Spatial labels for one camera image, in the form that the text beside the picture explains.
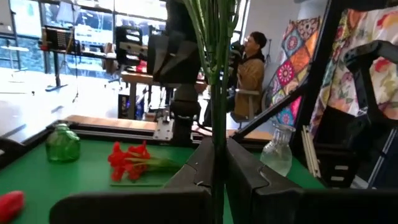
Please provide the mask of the black desk monitor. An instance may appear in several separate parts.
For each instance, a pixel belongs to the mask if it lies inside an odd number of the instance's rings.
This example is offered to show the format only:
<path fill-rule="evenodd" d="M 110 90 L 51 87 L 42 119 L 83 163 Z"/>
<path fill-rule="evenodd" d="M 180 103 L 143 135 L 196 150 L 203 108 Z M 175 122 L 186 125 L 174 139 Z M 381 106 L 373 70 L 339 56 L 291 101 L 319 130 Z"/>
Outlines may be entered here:
<path fill-rule="evenodd" d="M 54 26 L 42 27 L 41 50 L 64 50 L 66 52 L 71 52 L 73 51 L 74 43 L 75 39 L 72 29 Z"/>

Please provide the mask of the black standing desk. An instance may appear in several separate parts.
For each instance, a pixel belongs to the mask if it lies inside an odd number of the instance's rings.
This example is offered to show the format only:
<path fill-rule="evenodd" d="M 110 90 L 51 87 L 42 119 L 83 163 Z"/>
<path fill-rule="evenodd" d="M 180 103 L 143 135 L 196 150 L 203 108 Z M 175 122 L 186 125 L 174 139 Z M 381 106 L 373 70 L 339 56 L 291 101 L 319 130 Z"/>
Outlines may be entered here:
<path fill-rule="evenodd" d="M 115 53 L 103 53 L 84 50 L 79 54 L 75 52 L 68 52 L 64 50 L 51 50 L 48 51 L 53 55 L 53 71 L 55 83 L 48 85 L 45 88 L 46 92 L 58 90 L 66 87 L 66 83 L 62 83 L 61 75 L 74 75 L 88 77 L 90 74 L 105 74 L 105 69 L 102 66 L 103 61 L 110 60 L 116 61 Z"/>

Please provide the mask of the wooden background desk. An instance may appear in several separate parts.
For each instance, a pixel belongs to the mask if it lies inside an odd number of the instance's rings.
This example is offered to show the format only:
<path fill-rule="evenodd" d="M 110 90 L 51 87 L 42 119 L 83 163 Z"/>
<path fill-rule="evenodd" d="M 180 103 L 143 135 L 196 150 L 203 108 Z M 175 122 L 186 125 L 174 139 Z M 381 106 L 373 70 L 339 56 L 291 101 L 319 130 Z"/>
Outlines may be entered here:
<path fill-rule="evenodd" d="M 143 85 L 149 85 L 149 86 L 160 86 L 160 87 L 166 87 L 167 91 L 171 91 L 169 89 L 174 89 L 178 88 L 181 84 L 178 83 L 171 83 L 171 84 L 161 84 L 159 82 L 153 81 L 153 76 L 149 74 L 144 74 L 144 73 L 134 73 L 134 72 L 122 72 L 121 73 L 121 78 L 124 82 L 130 84 L 130 94 L 129 94 L 129 108 L 127 110 L 127 118 L 128 119 L 134 119 L 134 120 L 139 120 L 136 117 L 136 111 L 137 108 L 136 106 L 139 104 L 137 103 L 136 96 L 138 95 L 137 93 L 137 84 L 143 84 Z M 205 89 L 207 88 L 207 84 L 204 82 L 204 80 L 197 80 L 197 82 L 194 84 L 194 87 L 197 92 L 203 93 Z M 152 88 L 149 88 L 149 96 L 148 96 L 148 103 L 150 104 L 151 101 L 151 90 Z"/>

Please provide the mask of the red flower bunch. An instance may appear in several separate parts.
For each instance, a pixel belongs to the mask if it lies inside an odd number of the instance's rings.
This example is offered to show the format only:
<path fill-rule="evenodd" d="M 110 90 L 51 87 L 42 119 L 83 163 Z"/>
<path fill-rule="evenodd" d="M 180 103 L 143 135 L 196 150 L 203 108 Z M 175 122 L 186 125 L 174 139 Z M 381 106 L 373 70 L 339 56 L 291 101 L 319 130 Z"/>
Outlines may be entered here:
<path fill-rule="evenodd" d="M 231 38 L 239 20 L 241 0 L 182 0 L 193 23 L 201 67 L 211 86 L 214 160 L 214 224 L 223 224 L 224 169 L 227 168 L 226 106 Z"/>

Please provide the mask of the green table mat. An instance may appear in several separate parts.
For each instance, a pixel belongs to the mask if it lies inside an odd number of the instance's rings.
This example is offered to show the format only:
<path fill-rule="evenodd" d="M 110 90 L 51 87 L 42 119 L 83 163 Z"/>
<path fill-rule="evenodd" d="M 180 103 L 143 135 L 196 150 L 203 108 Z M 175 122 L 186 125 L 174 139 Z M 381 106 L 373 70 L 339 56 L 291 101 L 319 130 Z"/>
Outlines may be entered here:
<path fill-rule="evenodd" d="M 58 200 L 78 192 L 158 190 L 171 174 L 144 174 L 134 185 L 111 182 L 108 156 L 112 141 L 81 140 L 79 160 L 66 164 L 47 160 L 43 143 L 0 170 L 0 195 L 21 190 L 25 208 L 14 224 L 48 224 L 49 211 Z"/>

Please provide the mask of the red tulip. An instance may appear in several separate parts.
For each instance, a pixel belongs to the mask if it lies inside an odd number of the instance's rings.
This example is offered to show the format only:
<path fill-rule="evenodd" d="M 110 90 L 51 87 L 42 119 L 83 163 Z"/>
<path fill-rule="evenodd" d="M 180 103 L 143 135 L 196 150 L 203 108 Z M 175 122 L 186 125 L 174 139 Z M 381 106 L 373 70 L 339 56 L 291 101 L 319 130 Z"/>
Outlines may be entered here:
<path fill-rule="evenodd" d="M 22 191 L 12 191 L 0 195 L 0 224 L 7 224 L 23 210 L 25 197 Z"/>

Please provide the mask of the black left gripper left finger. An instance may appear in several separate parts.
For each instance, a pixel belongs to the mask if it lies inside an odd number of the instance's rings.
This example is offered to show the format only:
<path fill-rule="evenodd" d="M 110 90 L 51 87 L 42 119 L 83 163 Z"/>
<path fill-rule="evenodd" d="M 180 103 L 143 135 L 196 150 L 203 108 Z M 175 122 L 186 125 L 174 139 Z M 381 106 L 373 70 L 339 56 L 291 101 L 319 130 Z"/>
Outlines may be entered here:
<path fill-rule="evenodd" d="M 182 165 L 168 159 L 131 159 L 131 169 L 174 174 L 159 190 L 80 193 L 59 200 L 50 224 L 215 224 L 215 149 L 205 138 Z"/>

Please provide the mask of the person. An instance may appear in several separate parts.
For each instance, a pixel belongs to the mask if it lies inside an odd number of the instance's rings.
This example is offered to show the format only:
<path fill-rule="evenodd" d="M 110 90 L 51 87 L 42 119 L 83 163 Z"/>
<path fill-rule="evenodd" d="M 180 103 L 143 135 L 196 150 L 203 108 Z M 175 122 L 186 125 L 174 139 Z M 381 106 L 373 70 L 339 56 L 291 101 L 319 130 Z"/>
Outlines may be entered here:
<path fill-rule="evenodd" d="M 261 110 L 262 83 L 264 80 L 265 56 L 262 49 L 267 44 L 267 39 L 262 32 L 254 31 L 244 45 L 244 55 L 238 66 L 238 89 L 255 91 L 252 96 L 254 113 Z"/>

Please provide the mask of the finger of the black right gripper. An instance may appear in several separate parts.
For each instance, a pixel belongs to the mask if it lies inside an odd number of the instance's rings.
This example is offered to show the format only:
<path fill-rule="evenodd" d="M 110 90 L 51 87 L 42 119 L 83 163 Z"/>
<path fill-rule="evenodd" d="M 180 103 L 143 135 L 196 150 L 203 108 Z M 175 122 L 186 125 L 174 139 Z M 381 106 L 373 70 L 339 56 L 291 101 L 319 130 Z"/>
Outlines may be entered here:
<path fill-rule="evenodd" d="M 201 67 L 196 43 L 183 41 L 177 51 L 171 53 L 158 49 L 158 82 L 195 83 Z"/>
<path fill-rule="evenodd" d="M 151 35 L 147 50 L 147 72 L 153 76 L 155 82 L 162 82 L 161 70 L 169 47 L 170 36 Z"/>

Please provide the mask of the black background device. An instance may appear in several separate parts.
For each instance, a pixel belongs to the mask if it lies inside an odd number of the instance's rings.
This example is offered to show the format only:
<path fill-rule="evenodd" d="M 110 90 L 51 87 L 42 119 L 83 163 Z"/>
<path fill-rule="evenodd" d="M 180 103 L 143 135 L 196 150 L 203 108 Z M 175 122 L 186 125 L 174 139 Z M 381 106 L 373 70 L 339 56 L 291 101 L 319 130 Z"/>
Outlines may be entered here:
<path fill-rule="evenodd" d="M 147 47 L 142 43 L 142 30 L 133 26 L 118 26 L 115 31 L 116 60 L 120 65 L 137 66 L 147 61 Z"/>

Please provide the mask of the red flower sprig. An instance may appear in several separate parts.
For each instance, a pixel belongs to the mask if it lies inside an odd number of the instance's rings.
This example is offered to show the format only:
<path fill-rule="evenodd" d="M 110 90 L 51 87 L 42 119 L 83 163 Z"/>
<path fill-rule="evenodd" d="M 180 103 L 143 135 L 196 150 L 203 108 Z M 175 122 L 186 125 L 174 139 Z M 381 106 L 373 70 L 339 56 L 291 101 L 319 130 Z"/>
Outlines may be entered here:
<path fill-rule="evenodd" d="M 115 142 L 108 163 L 113 182 L 121 182 L 124 178 L 136 181 L 146 172 L 176 172 L 181 168 L 170 159 L 152 156 L 147 150 L 146 141 L 139 146 L 129 146 L 126 151 L 121 149 L 120 142 Z"/>

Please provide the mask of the floral print cloth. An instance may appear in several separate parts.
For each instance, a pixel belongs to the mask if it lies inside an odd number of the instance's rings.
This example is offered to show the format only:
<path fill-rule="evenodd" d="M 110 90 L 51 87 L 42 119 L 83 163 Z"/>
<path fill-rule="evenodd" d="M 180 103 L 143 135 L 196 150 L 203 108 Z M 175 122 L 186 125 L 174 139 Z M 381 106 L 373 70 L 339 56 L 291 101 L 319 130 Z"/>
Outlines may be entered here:
<path fill-rule="evenodd" d="M 353 75 L 346 68 L 343 57 L 348 50 L 374 40 L 398 45 L 398 6 L 372 11 L 343 11 L 312 114 L 312 134 L 316 134 L 320 123 L 326 121 L 328 106 L 343 114 L 358 114 Z M 398 120 L 398 65 L 379 57 L 372 64 L 370 75 L 379 109 L 388 118 Z"/>

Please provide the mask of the black computer tower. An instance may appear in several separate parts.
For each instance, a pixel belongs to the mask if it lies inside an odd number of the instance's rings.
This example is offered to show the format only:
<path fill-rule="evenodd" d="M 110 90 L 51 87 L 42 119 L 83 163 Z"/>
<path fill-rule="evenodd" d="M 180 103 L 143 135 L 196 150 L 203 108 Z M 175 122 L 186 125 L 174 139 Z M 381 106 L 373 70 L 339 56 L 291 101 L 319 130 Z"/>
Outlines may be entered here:
<path fill-rule="evenodd" d="M 118 118 L 128 119 L 130 105 L 129 95 L 118 95 Z"/>

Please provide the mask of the clear glass vase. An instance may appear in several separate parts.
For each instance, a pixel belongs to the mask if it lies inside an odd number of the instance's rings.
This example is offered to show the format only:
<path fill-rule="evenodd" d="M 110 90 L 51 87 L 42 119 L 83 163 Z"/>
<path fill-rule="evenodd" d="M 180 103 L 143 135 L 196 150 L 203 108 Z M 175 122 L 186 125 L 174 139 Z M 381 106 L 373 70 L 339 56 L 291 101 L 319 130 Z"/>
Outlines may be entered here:
<path fill-rule="evenodd" d="M 260 161 L 278 174 L 286 177 L 292 167 L 292 151 L 289 146 L 292 133 L 295 128 L 286 124 L 273 123 L 274 133 L 272 140 L 268 142 L 260 156 Z"/>

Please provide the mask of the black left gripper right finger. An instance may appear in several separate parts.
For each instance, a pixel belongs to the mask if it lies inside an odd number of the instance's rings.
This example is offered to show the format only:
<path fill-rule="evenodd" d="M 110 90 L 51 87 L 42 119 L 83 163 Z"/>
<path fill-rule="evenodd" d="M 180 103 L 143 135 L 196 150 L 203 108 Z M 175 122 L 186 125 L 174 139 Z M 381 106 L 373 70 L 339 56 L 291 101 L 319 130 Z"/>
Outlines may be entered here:
<path fill-rule="evenodd" d="M 234 224 L 398 224 L 398 190 L 303 189 L 226 142 Z"/>

